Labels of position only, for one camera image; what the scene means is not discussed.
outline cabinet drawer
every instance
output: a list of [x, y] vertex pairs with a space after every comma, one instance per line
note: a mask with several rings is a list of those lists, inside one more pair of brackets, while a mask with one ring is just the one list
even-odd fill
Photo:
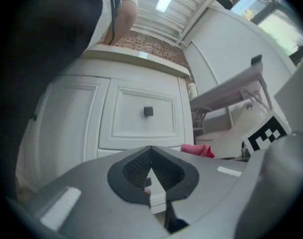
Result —
[[[152, 107], [146, 116], [144, 107]], [[101, 121], [101, 149], [129, 149], [146, 145], [174, 147], [184, 143], [179, 84], [110, 81]]]

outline countertop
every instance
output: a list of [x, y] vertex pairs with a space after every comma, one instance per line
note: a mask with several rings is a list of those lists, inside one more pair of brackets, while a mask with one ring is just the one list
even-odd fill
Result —
[[181, 78], [189, 78], [187, 68], [147, 52], [136, 51], [121, 47], [94, 45], [85, 51], [81, 58], [117, 61], [137, 66], [143, 66]]

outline white wall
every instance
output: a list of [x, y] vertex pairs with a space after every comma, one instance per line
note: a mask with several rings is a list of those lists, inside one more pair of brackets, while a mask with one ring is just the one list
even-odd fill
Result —
[[[190, 43], [191, 40], [198, 45], [208, 63]], [[248, 68], [252, 57], [262, 54], [263, 78], [268, 86], [274, 109], [285, 118], [274, 99], [274, 94], [296, 68], [278, 44], [258, 26], [231, 11], [211, 6], [186, 36], [185, 43], [189, 46], [184, 49], [184, 53], [199, 95], [216, 86], [209, 66], [222, 83]], [[206, 119], [223, 113], [225, 110], [209, 113]]]

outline brick wall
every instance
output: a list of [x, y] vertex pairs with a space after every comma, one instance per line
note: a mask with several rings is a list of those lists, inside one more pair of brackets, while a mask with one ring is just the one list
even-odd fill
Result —
[[153, 36], [138, 33], [135, 31], [130, 31], [121, 40], [119, 40], [115, 46], [144, 51], [157, 57], [167, 59], [178, 65], [184, 66], [189, 70], [191, 75], [191, 78], [187, 80], [187, 84], [194, 82], [190, 66], [182, 49], [179, 47], [172, 46], [171, 44]]

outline ceiling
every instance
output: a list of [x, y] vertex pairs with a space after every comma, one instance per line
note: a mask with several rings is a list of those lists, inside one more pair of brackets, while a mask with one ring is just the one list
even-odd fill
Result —
[[132, 30], [179, 44], [213, 0], [172, 0], [165, 13], [155, 9], [158, 0], [138, 0], [138, 16]]

